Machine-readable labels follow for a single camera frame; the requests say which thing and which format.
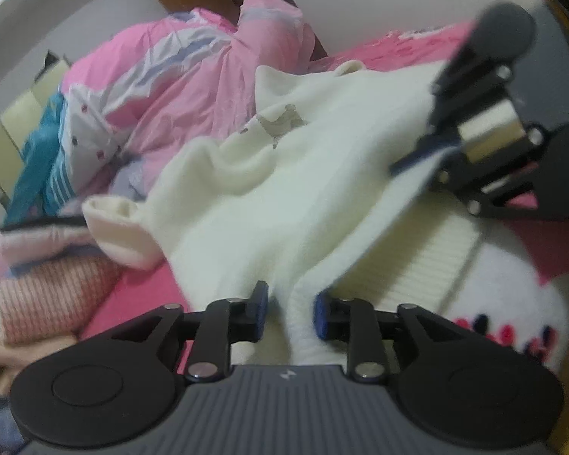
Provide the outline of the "cream white fleece sweater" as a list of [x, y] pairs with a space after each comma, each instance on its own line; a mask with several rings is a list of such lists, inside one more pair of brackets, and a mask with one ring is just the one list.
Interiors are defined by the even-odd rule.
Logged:
[[237, 364], [342, 364], [319, 340], [313, 305], [326, 289], [392, 309], [438, 309], [482, 229], [429, 192], [433, 153], [392, 175], [433, 107], [437, 63], [393, 72], [349, 61], [291, 75], [262, 66], [256, 115], [224, 141], [200, 136], [162, 169], [147, 198], [85, 200], [92, 237], [115, 262], [166, 260], [195, 310], [269, 288], [264, 339], [233, 350]]

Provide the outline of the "stack of folded clothes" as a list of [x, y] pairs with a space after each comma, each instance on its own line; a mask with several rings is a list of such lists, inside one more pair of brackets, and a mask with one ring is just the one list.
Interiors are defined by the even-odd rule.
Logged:
[[0, 230], [0, 453], [24, 443], [8, 402], [15, 377], [75, 344], [120, 274], [80, 216]]

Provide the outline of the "pink floral bed blanket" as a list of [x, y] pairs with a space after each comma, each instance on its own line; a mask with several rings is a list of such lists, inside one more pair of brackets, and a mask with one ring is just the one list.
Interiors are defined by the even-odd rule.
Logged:
[[[465, 24], [431, 33], [390, 33], [373, 45], [322, 60], [307, 74], [332, 71], [349, 61], [383, 73], [431, 63], [441, 67], [467, 33]], [[439, 194], [451, 197], [483, 235], [447, 302], [429, 310], [558, 369], [569, 349], [569, 224], [480, 221], [451, 195]], [[195, 310], [166, 260], [145, 269], [125, 268], [86, 326], [85, 337], [166, 303]]]

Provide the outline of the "pink patterned duvet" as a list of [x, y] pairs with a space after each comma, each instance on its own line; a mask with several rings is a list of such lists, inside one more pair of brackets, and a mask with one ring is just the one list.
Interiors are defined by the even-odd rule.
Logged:
[[146, 198], [197, 137], [223, 140], [255, 115], [256, 71], [308, 69], [314, 34], [283, 0], [244, 0], [236, 23], [197, 7], [131, 26], [74, 62], [22, 149], [10, 224], [90, 195]]

